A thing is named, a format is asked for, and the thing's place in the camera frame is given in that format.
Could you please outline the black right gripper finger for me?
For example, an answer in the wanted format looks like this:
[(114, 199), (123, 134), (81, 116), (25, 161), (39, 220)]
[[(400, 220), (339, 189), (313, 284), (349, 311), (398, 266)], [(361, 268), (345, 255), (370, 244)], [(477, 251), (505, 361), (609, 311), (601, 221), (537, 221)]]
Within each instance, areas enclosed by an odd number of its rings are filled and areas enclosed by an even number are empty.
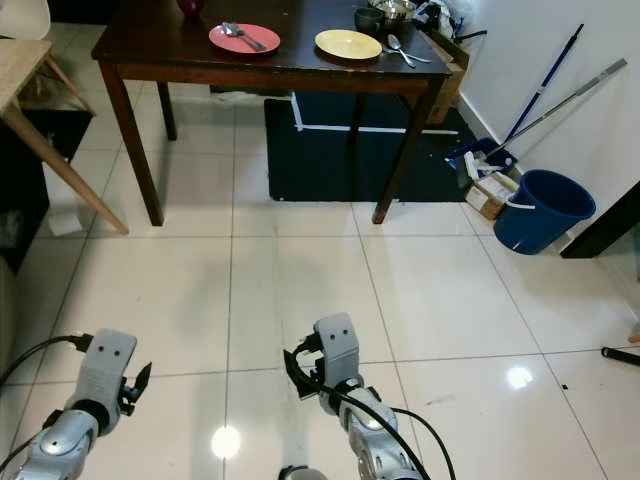
[(311, 396), (311, 378), (303, 371), (294, 352), (284, 349), (283, 351), (283, 364), (285, 366), (285, 375), (293, 385), (294, 390), (297, 392), (297, 396), (300, 398), (308, 398)]

